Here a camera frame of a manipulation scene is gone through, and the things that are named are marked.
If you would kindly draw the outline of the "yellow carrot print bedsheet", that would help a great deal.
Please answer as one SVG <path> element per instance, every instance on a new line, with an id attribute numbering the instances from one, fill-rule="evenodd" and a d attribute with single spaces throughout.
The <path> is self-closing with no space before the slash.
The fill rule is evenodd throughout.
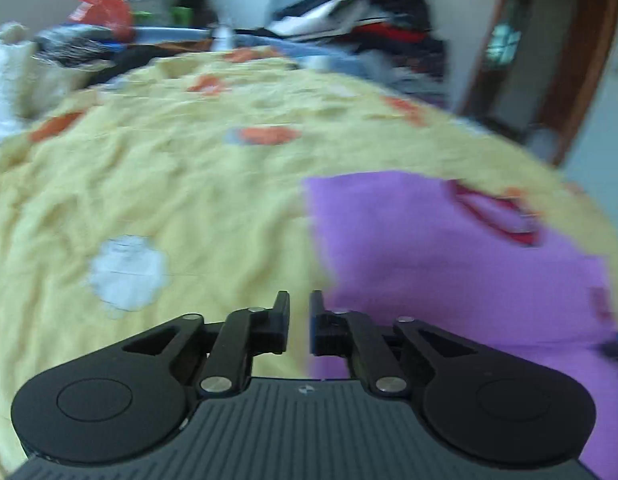
<path id="1" fill-rule="evenodd" d="M 10 421 L 32 376 L 175 318 L 292 296 L 292 344 L 261 374 L 304 372 L 307 298 L 328 284 L 308 177 L 403 170 L 520 196 L 606 258 L 618 233 L 564 176 L 450 113 L 286 58 L 165 58 L 114 91 L 68 96 L 58 136 L 0 146 L 0 479 L 24 462 Z"/>

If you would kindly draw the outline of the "pile of clothes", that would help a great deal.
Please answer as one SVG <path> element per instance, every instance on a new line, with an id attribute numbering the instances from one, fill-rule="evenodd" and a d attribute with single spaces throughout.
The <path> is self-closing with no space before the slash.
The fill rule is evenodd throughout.
<path id="1" fill-rule="evenodd" d="M 343 50 L 389 88 L 448 106 L 448 47 L 434 32 L 426 0 L 304 0 L 264 29 L 276 38 Z"/>

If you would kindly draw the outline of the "wooden framed doorway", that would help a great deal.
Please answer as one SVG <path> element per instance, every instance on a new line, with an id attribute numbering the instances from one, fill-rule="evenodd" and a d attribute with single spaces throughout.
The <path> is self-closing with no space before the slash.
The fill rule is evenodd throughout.
<path id="1" fill-rule="evenodd" d="M 603 78 L 618 0 L 498 0 L 461 115 L 561 165 Z"/>

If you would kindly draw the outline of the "red plastic bag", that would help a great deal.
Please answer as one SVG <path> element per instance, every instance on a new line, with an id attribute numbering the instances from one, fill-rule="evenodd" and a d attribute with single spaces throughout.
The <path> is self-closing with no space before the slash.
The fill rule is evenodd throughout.
<path id="1" fill-rule="evenodd" d="M 68 21 L 108 28 L 122 42 L 134 38 L 132 11 L 126 0 L 80 0 Z"/>

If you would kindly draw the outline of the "purple sweater red trim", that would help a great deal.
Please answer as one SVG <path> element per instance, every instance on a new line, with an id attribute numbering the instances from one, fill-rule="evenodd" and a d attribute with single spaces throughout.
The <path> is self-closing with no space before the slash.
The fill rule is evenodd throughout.
<path id="1" fill-rule="evenodd" d="M 581 458 L 618 479 L 618 341 L 609 260 L 514 200 L 401 171 L 307 180 L 326 307 L 409 316 L 563 372 L 595 402 Z"/>

